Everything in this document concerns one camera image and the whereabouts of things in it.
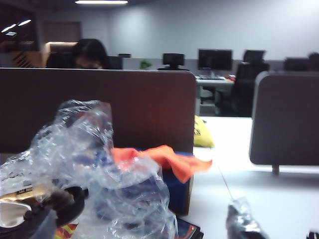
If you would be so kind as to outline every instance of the yellow pillow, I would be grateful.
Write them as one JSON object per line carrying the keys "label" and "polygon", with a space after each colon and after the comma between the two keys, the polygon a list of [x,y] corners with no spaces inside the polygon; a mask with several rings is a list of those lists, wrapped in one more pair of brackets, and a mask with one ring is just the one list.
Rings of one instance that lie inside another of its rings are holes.
{"label": "yellow pillow", "polygon": [[211,137],[204,121],[198,116],[195,116],[194,146],[214,147],[213,138]]}

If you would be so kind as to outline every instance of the clear plastic wrap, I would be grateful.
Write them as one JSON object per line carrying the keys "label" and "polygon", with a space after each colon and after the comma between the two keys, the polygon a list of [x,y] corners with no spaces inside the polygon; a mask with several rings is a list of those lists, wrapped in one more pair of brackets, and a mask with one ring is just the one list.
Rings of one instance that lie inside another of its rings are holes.
{"label": "clear plastic wrap", "polygon": [[234,200],[228,206],[226,228],[229,239],[269,239],[254,220],[246,198]]}
{"label": "clear plastic wrap", "polygon": [[150,158],[114,163],[112,135],[109,104],[63,103],[30,149],[1,166],[1,194],[28,180],[48,191],[81,186],[89,198],[72,238],[173,239],[176,218],[160,166]]}

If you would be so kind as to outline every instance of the white wall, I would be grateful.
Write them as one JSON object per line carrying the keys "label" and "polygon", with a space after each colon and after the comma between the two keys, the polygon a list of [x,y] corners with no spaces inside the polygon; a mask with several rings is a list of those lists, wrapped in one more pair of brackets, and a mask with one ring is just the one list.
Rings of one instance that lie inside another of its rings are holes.
{"label": "white wall", "polygon": [[110,13],[109,52],[161,58],[198,48],[266,49],[266,59],[319,51],[318,0],[159,0]]}
{"label": "white wall", "polygon": [[39,11],[36,13],[40,42],[42,41],[42,22],[81,22],[83,38],[96,38],[110,48],[109,15],[106,10],[61,10]]}

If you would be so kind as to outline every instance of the ceiling light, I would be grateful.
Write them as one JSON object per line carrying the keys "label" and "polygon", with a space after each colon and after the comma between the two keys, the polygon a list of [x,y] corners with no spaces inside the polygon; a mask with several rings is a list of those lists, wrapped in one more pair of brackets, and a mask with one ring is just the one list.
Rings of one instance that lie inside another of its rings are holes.
{"label": "ceiling light", "polygon": [[15,26],[16,26],[16,24],[12,24],[11,26],[8,26],[8,27],[6,27],[5,29],[3,29],[1,32],[8,31],[9,29],[11,29],[11,28],[13,28],[13,27],[15,27]]}
{"label": "ceiling light", "polygon": [[25,24],[27,24],[27,23],[29,23],[29,22],[31,22],[30,19],[29,19],[29,20],[26,20],[26,21],[23,21],[23,22],[20,22],[20,23],[18,24],[18,26],[25,25]]}
{"label": "ceiling light", "polygon": [[17,33],[13,31],[9,31],[6,33],[7,36],[15,36]]}
{"label": "ceiling light", "polygon": [[122,0],[79,0],[77,4],[127,4],[128,1]]}

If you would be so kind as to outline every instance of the office desk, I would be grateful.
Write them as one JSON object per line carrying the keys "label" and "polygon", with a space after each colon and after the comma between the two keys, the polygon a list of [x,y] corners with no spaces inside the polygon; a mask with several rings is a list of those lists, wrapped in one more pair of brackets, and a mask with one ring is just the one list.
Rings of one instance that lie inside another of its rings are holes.
{"label": "office desk", "polygon": [[196,104],[195,104],[195,114],[199,115],[200,111],[200,92],[203,87],[215,87],[218,89],[223,89],[227,92],[230,92],[234,82],[228,80],[201,80],[196,79],[197,82],[197,93],[196,93]]}
{"label": "office desk", "polygon": [[194,148],[194,154],[213,159],[207,173],[194,177],[189,215],[185,220],[201,226],[204,238],[226,239],[225,220],[231,202],[219,169],[232,196],[245,196],[254,218],[270,239],[305,239],[319,230],[319,167],[257,166],[248,156],[250,118],[202,117],[207,121],[215,148]]}

